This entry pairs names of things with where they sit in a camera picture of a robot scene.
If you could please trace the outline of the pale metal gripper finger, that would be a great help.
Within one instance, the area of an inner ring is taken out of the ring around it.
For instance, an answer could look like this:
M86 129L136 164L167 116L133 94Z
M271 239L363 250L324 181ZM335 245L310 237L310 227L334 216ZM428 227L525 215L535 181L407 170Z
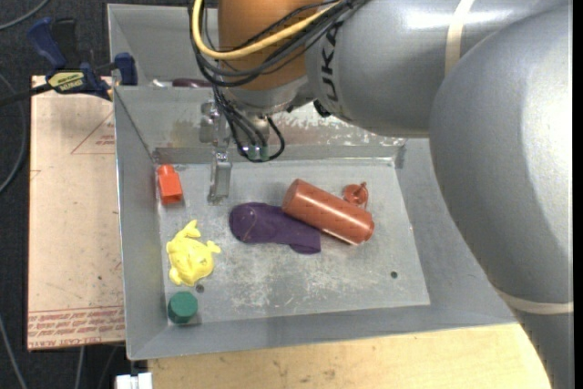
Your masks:
M215 197L227 198L230 193L230 175L232 163L226 152L218 152L215 156Z
M211 161L210 161L210 187L209 187L209 194L208 194L208 202L215 201L217 167L218 167L217 153L215 151L212 151Z

